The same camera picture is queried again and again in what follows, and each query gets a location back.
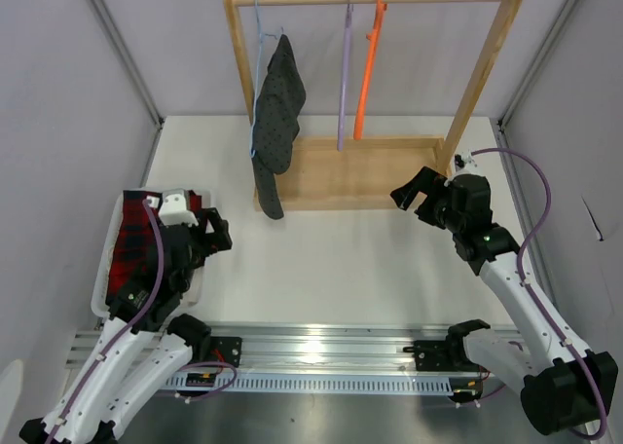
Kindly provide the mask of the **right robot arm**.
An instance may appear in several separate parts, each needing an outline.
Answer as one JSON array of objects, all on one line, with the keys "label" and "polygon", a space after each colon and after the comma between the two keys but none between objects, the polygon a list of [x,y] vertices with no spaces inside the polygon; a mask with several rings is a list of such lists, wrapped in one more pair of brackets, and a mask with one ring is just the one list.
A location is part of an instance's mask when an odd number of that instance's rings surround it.
[{"label": "right robot arm", "polygon": [[488,179],[466,170],[446,177],[425,166],[390,196],[406,210],[418,194],[424,195],[415,211],[420,221],[451,232],[459,258],[495,294],[526,345],[511,346],[475,319],[450,328],[446,361],[459,370],[474,363],[492,372],[519,396],[539,433],[599,422],[594,436],[600,438],[618,366],[608,352],[593,352],[521,272],[518,243],[493,220]]}]

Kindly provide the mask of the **orange plastic hanger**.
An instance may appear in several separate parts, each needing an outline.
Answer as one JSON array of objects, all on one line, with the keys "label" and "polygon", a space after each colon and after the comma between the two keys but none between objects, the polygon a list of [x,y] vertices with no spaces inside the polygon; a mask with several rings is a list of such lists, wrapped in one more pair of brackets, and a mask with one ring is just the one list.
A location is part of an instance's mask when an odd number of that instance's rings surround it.
[{"label": "orange plastic hanger", "polygon": [[369,49],[366,57],[366,64],[364,68],[362,85],[360,89],[360,96],[358,99],[357,110],[354,120],[353,139],[361,140],[364,131],[364,121],[367,100],[369,95],[370,84],[372,75],[374,72],[374,66],[376,61],[377,49],[381,37],[381,31],[383,27],[385,11],[387,4],[383,0],[376,0],[375,6],[375,18],[371,31],[366,35],[369,41]]}]

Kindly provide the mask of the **white plastic basket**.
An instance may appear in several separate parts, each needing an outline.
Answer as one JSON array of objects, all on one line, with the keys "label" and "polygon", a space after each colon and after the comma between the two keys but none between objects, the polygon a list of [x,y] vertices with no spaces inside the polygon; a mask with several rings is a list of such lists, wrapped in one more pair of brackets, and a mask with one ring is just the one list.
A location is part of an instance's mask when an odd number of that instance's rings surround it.
[{"label": "white plastic basket", "polygon": [[[121,193],[113,208],[93,286],[91,308],[92,312],[99,317],[107,317],[109,315],[109,306],[107,303],[109,275],[113,262],[114,248],[122,227],[124,216],[123,205],[124,194]],[[181,312],[182,310],[190,309],[201,299],[203,268],[204,266],[195,269],[191,278],[190,289],[183,295],[181,307],[178,308],[177,311]]]}]

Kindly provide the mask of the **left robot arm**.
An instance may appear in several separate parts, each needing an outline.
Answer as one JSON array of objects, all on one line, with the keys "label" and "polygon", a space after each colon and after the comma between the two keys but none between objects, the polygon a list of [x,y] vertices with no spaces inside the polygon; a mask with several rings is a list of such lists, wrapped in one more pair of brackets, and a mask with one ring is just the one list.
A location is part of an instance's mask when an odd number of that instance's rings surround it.
[{"label": "left robot arm", "polygon": [[24,423],[25,443],[116,443],[129,422],[174,373],[236,366],[214,354],[211,329],[175,315],[192,271],[232,248],[229,224],[214,207],[172,217],[144,208],[155,242],[113,299],[96,346],[74,383],[44,417]]}]

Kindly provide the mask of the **purple plastic hanger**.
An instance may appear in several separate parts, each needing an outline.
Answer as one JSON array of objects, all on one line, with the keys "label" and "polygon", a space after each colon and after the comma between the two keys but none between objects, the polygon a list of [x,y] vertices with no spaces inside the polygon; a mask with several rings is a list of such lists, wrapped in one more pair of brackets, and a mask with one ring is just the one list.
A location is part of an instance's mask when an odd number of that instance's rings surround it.
[{"label": "purple plastic hanger", "polygon": [[351,0],[347,0],[345,27],[343,36],[343,52],[341,65],[341,84],[340,99],[338,112],[338,129],[337,129],[337,150],[341,152],[344,148],[345,127],[346,127],[346,108],[348,100],[348,77],[349,77],[349,61],[351,50],[351,25],[352,25],[353,4]]}]

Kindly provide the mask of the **grey dotted garment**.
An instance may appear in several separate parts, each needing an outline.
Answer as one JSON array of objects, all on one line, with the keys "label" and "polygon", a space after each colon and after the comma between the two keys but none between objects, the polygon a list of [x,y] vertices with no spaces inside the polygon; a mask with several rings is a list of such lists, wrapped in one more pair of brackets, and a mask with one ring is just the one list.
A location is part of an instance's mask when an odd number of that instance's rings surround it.
[{"label": "grey dotted garment", "polygon": [[282,35],[273,53],[256,104],[252,166],[260,208],[273,220],[284,216],[275,178],[289,170],[298,117],[307,94],[292,45]]}]

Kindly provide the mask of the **aluminium mounting rail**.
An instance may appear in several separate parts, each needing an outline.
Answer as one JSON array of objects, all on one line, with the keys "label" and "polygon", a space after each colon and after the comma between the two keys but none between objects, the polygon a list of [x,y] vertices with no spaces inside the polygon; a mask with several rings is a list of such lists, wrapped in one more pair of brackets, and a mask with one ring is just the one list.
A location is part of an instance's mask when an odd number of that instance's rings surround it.
[{"label": "aluminium mounting rail", "polygon": [[240,367],[257,372],[413,370],[414,359],[403,349],[420,339],[440,340],[447,330],[445,324],[212,324],[214,335],[242,339]]}]

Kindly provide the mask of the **wooden clothes rack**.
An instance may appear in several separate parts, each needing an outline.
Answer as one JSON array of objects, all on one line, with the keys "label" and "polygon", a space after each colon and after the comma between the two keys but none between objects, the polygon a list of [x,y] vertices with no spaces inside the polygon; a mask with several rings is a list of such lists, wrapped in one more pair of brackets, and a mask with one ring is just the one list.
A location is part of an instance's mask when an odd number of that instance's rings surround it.
[{"label": "wooden clothes rack", "polygon": [[[417,166],[444,173],[486,86],[523,0],[383,0],[390,4],[496,2],[498,9],[486,41],[445,136],[401,135],[345,139],[341,152],[330,150],[326,137],[297,137],[289,170],[275,178],[283,210],[382,209],[389,206],[389,188]],[[372,4],[376,0],[351,0]],[[347,0],[259,0],[262,6],[347,4]],[[223,0],[249,122],[255,65],[248,60],[239,10],[253,0]]]}]

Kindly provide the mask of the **red plaid skirt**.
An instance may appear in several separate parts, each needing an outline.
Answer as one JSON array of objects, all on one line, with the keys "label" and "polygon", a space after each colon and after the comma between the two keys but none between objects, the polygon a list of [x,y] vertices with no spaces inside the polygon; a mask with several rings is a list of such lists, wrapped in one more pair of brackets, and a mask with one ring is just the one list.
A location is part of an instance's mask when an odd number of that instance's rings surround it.
[{"label": "red plaid skirt", "polygon": [[[187,190],[190,195],[190,206],[199,220],[201,214],[205,214],[202,207],[203,198],[192,190]],[[123,205],[123,222],[118,236],[114,253],[113,262],[110,269],[107,303],[109,312],[113,307],[113,302],[122,288],[130,282],[134,276],[142,276],[146,252],[148,247],[155,242],[154,233],[143,206],[145,200],[153,204],[154,213],[159,211],[162,204],[162,192],[148,190],[125,190]],[[178,298],[181,305],[185,293],[158,293],[159,298],[174,299]]]}]

